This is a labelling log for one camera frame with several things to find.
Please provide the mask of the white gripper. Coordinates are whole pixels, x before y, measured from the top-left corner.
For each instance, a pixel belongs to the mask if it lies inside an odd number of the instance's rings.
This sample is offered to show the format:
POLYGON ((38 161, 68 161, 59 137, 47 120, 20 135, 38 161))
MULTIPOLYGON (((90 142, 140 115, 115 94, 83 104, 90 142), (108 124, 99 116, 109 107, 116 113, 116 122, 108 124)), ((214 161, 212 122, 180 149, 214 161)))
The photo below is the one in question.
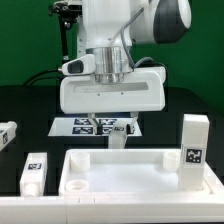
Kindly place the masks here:
POLYGON ((94 113, 131 112, 126 133, 133 134, 138 112, 164 108, 164 67, 136 68, 122 74, 118 82, 102 83, 97 80, 94 62, 90 54, 62 65, 65 78, 60 85, 60 106, 65 114, 88 114, 96 135, 101 135, 103 128, 94 113))

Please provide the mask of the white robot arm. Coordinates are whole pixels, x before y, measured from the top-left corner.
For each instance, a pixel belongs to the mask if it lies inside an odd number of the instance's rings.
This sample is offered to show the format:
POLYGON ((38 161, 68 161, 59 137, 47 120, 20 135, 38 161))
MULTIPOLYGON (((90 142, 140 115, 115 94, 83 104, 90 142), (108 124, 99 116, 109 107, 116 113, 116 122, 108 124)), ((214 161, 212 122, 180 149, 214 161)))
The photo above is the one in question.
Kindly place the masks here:
POLYGON ((165 106, 166 70, 150 57, 135 62, 134 43, 175 43, 191 24, 188 0, 66 0, 78 17, 78 58, 62 65, 60 106, 86 114, 95 133, 97 113, 142 111, 165 106))

